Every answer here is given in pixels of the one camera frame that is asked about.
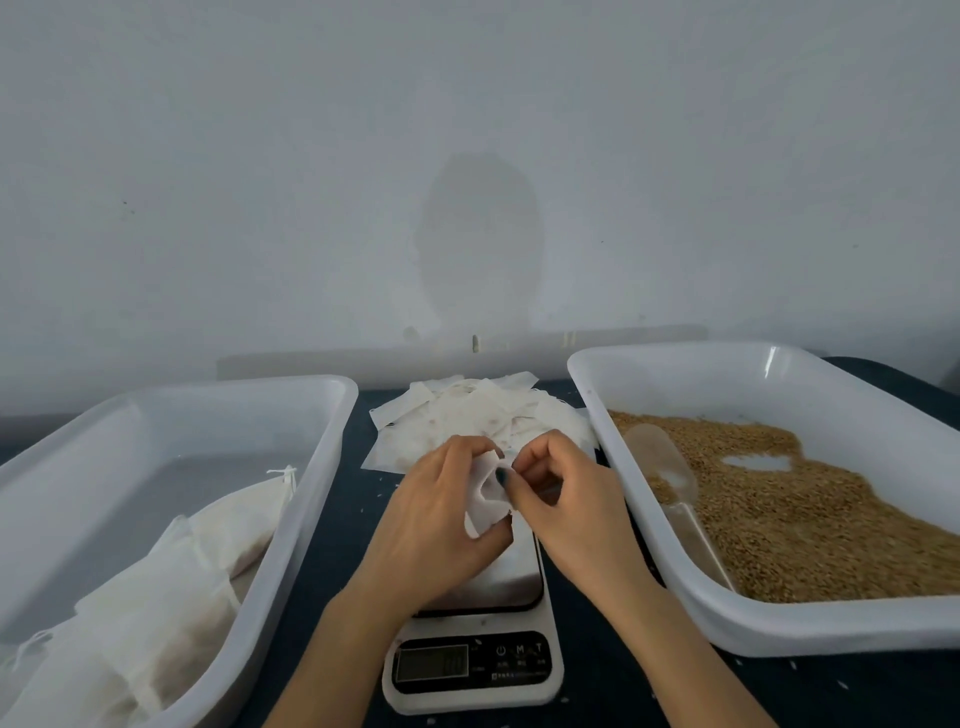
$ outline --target plastic bin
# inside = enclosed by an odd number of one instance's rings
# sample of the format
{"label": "plastic bin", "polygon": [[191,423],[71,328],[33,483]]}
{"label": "plastic bin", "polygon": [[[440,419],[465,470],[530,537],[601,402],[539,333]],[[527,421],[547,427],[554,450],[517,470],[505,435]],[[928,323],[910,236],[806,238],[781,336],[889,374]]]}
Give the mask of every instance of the plastic bin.
{"label": "plastic bin", "polygon": [[298,376],[114,397],[0,467],[0,642],[137,561],[179,514],[293,465],[298,489],[216,659],[150,728],[227,726],[256,680],[340,462],[357,386]]}
{"label": "plastic bin", "polygon": [[802,350],[697,342],[587,349],[568,368],[667,587],[707,638],[752,657],[960,646],[960,596],[768,604],[684,552],[607,409],[760,422],[807,457],[863,473],[878,497],[960,533],[960,433]]}

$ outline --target scale display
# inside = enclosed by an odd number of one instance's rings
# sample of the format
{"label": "scale display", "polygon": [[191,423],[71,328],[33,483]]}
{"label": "scale display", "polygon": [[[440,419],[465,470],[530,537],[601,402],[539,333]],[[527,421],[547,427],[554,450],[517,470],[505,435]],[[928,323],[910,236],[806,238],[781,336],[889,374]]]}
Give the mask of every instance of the scale display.
{"label": "scale display", "polygon": [[469,674],[469,647],[465,644],[401,648],[396,659],[398,683],[467,677]]}

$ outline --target brown grain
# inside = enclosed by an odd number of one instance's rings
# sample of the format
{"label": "brown grain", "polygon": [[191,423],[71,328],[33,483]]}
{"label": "brown grain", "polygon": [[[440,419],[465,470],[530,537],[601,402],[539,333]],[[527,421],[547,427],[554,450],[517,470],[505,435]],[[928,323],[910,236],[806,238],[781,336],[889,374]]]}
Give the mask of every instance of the brown grain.
{"label": "brown grain", "polygon": [[[960,594],[960,536],[874,495],[863,475],[804,458],[796,435],[611,411],[621,433],[661,427],[697,476],[697,515],[745,596],[769,602]],[[790,458],[791,470],[729,465],[731,455]],[[669,485],[651,478],[661,503]]]}

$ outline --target scale platform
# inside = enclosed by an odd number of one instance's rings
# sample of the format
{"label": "scale platform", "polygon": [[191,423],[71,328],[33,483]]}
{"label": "scale platform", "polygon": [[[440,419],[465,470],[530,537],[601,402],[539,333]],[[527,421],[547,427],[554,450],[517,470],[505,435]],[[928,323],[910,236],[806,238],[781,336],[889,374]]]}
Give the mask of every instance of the scale platform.
{"label": "scale platform", "polygon": [[514,542],[396,636],[381,686],[398,713],[543,705],[560,691],[560,652],[540,545],[514,513]]}

